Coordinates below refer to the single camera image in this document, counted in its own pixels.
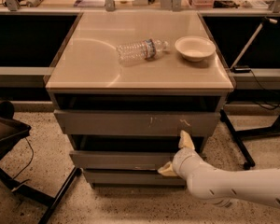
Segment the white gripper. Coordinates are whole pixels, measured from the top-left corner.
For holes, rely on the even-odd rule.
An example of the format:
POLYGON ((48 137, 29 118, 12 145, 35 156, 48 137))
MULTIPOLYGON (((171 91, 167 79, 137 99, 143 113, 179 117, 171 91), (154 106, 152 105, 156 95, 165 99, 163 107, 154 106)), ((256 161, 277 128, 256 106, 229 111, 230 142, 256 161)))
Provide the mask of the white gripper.
POLYGON ((158 173, 163 176, 180 176, 188 181, 195 175, 201 175, 205 170, 205 162, 199 154, 193 150, 194 143, 190 135, 180 132, 178 147, 181 148, 173 158, 173 165, 170 161, 158 169, 158 173))

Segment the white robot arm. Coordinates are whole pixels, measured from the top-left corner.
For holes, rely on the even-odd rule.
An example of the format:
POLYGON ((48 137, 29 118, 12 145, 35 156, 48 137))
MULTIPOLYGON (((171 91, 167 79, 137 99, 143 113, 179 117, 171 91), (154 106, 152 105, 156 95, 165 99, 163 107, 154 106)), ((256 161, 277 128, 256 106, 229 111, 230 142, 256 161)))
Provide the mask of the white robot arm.
POLYGON ((179 150, 158 173, 179 176, 189 193, 219 207, 244 200, 280 209, 280 168, 251 171, 225 171, 204 161, 196 152, 190 135, 180 132, 179 150))

